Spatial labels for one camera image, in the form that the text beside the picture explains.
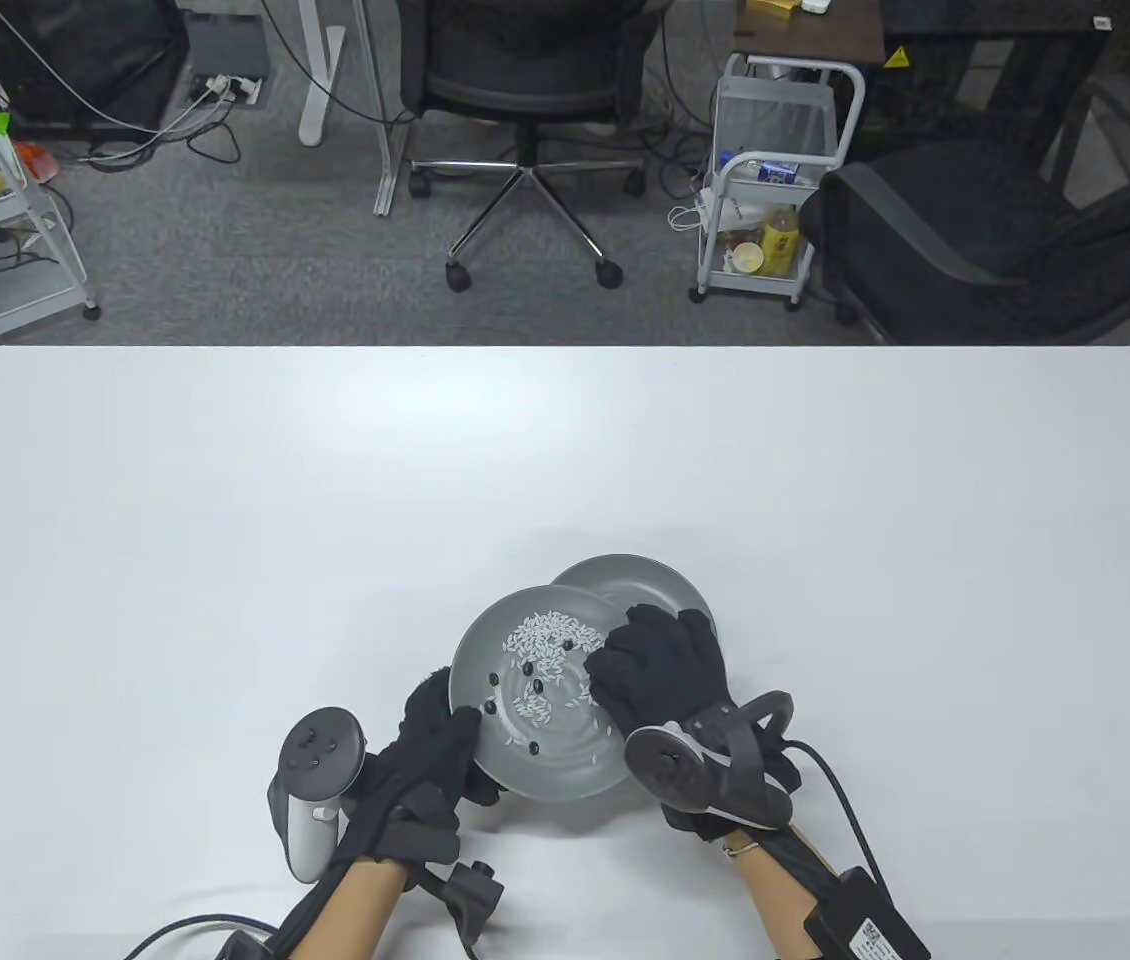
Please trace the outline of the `person's left hand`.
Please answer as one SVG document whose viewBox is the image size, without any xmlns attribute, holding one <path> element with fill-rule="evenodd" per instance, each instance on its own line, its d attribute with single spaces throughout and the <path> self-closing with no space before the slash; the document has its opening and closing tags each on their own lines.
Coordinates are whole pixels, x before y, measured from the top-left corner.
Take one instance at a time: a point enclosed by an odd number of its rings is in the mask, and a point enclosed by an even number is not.
<svg viewBox="0 0 1130 960">
<path fill-rule="evenodd" d="M 392 819 L 433 824 L 454 815 L 461 800 L 493 806 L 504 787 L 475 763 L 484 714 L 452 708 L 450 667 L 425 678 L 405 702 L 399 735 L 368 753 L 342 796 L 346 827 L 333 864 L 386 859 L 381 849 Z"/>
</svg>

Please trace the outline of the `person's right hand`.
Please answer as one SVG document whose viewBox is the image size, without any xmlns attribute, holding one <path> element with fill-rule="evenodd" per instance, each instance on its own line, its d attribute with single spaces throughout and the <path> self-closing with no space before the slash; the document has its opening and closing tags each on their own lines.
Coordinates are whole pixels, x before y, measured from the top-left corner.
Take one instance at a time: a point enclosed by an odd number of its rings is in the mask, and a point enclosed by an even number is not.
<svg viewBox="0 0 1130 960">
<path fill-rule="evenodd" d="M 790 824 L 802 783 L 784 748 L 792 698 L 734 700 L 705 613 L 634 605 L 584 667 L 592 698 L 621 733 L 626 768 L 667 824 L 706 841 Z"/>
</svg>

